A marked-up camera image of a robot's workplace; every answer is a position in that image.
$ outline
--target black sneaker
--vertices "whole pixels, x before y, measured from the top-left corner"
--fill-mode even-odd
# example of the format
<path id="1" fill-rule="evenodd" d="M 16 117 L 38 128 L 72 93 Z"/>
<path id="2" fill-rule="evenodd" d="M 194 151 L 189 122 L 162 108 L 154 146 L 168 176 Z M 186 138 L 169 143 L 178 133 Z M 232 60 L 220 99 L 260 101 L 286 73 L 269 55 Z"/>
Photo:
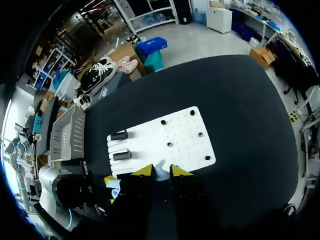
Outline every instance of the black sneaker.
<path id="1" fill-rule="evenodd" d="M 110 58 L 102 58 L 97 64 L 87 71 L 81 78 L 81 87 L 79 94 L 94 96 L 100 88 L 109 82 L 117 72 L 118 66 L 114 61 L 108 61 Z"/>

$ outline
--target white cabinet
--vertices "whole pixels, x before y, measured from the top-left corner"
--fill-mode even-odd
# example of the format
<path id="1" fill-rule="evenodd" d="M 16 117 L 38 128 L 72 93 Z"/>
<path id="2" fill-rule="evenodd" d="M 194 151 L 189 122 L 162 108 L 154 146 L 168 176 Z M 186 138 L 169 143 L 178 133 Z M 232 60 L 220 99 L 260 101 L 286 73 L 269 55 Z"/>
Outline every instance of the white cabinet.
<path id="1" fill-rule="evenodd" d="M 231 31 L 232 11 L 219 7 L 206 7 L 206 26 L 227 33 Z"/>

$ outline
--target sneaker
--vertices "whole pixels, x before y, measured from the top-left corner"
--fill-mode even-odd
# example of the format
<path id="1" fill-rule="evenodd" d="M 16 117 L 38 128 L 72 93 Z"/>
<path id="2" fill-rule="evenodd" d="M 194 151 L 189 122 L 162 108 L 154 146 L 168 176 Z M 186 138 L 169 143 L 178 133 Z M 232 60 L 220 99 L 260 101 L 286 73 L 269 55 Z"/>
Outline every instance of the sneaker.
<path id="1" fill-rule="evenodd" d="M 113 62 L 112 59 L 108 56 L 103 56 L 99 59 L 99 62 L 103 61 L 103 60 L 106 60 L 107 63 L 111 63 Z"/>
<path id="2" fill-rule="evenodd" d="M 138 66 L 138 60 L 133 59 L 128 63 L 118 65 L 118 70 L 119 72 L 124 72 L 125 74 L 129 75 L 134 70 L 136 70 L 137 66 Z"/>
<path id="3" fill-rule="evenodd" d="M 107 58 L 101 59 L 87 71 L 81 78 L 81 91 L 84 94 L 94 96 L 100 88 L 109 82 L 117 72 L 117 64 L 108 62 Z"/>
<path id="4" fill-rule="evenodd" d="M 122 65 L 122 64 L 127 64 L 128 62 L 130 62 L 130 57 L 129 56 L 125 56 L 124 58 L 120 59 L 118 61 L 118 66 Z"/>
<path id="5" fill-rule="evenodd" d="M 88 109 L 91 105 L 91 99 L 88 95 L 82 94 L 73 98 L 73 102 L 76 106 L 80 107 L 83 111 Z"/>

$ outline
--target white container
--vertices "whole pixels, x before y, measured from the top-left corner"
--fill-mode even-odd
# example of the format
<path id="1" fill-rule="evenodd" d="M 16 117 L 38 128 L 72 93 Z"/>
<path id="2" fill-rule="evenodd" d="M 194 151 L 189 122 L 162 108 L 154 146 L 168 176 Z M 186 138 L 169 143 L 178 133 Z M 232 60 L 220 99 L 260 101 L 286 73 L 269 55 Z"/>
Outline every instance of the white container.
<path id="1" fill-rule="evenodd" d="M 73 105 L 53 124 L 50 138 L 50 161 L 83 159 L 86 114 Z"/>
<path id="2" fill-rule="evenodd" d="M 231 31 L 232 11 L 220 7 L 206 7 L 206 26 L 220 33 Z"/>
<path id="3" fill-rule="evenodd" d="M 251 47 L 256 48 L 259 47 L 260 42 L 255 38 L 250 38 L 249 44 Z"/>
<path id="4" fill-rule="evenodd" d="M 71 103 L 77 94 L 75 87 L 78 83 L 79 81 L 69 72 L 65 75 L 54 96 L 58 97 L 59 100 Z"/>

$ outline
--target small white object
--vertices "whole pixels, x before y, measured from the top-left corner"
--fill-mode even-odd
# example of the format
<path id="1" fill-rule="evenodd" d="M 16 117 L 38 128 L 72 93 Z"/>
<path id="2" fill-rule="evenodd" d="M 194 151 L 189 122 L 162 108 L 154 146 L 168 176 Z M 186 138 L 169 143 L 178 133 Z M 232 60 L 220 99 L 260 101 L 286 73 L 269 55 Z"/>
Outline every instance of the small white object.
<path id="1" fill-rule="evenodd" d="M 165 160 L 163 170 L 167 172 L 170 171 L 171 164 L 190 172 L 216 162 L 206 126 L 196 106 L 128 128 L 126 131 L 127 139 L 111 141 L 110 135 L 107 137 L 114 177 L 136 172 L 149 164 L 156 166 L 162 160 Z M 127 150 L 132 153 L 131 159 L 113 159 L 114 154 Z"/>
<path id="2" fill-rule="evenodd" d="M 231 31 L 232 11 L 220 7 L 206 7 L 206 26 L 220 33 Z"/>
<path id="3" fill-rule="evenodd" d="M 86 114 L 73 105 L 53 124 L 50 138 L 51 162 L 84 158 Z"/>
<path id="4" fill-rule="evenodd" d="M 257 39 L 255 39 L 254 37 L 251 37 L 249 44 L 251 47 L 256 48 L 256 47 L 259 47 L 260 42 Z"/>
<path id="5" fill-rule="evenodd" d="M 68 73 L 60 83 L 54 96 L 58 97 L 59 100 L 71 103 L 77 94 L 75 87 L 78 83 L 79 81 L 71 73 Z"/>

